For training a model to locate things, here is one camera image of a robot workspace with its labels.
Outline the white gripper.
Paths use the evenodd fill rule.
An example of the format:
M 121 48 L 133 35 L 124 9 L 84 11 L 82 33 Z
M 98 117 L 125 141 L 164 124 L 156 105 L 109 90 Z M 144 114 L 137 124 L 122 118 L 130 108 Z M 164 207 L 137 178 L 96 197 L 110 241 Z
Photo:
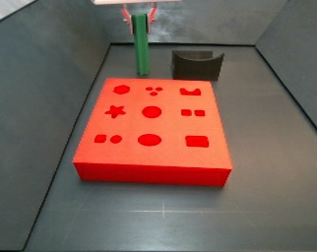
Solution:
M 132 19 L 130 14 L 126 10 L 126 4 L 136 4 L 136 3 L 149 3 L 151 9 L 149 13 L 147 14 L 147 32 L 151 33 L 151 25 L 155 22 L 155 14 L 157 11 L 157 3 L 156 2 L 177 2 L 181 0 L 92 0 L 94 5 L 114 5 L 121 4 L 121 14 L 122 14 L 122 21 L 128 24 L 129 33 L 133 34 L 132 28 Z

